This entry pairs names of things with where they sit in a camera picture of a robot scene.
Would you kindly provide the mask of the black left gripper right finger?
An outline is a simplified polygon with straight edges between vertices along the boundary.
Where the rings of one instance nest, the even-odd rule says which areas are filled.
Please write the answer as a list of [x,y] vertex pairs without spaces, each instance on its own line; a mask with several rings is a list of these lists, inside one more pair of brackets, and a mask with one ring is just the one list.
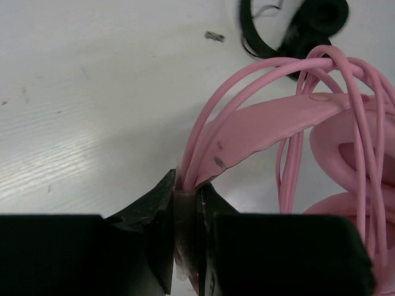
[[211,184],[196,193],[200,295],[372,295],[356,227],[334,215],[240,213]]

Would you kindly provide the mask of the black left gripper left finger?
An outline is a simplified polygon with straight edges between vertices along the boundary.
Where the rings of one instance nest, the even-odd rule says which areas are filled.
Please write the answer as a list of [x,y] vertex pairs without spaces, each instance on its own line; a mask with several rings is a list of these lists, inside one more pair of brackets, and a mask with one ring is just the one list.
[[1,215],[1,294],[168,295],[174,184],[170,170],[107,218]]

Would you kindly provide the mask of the pink wired headphones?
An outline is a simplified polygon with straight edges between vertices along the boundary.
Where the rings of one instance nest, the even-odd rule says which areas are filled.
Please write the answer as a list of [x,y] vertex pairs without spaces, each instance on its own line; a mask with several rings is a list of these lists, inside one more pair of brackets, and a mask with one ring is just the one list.
[[304,131],[321,169],[343,193],[308,213],[352,219],[373,259],[377,295],[394,294],[394,87],[334,46],[305,59],[271,58],[226,80],[200,112],[178,169],[184,194],[278,144],[280,212],[293,209]]

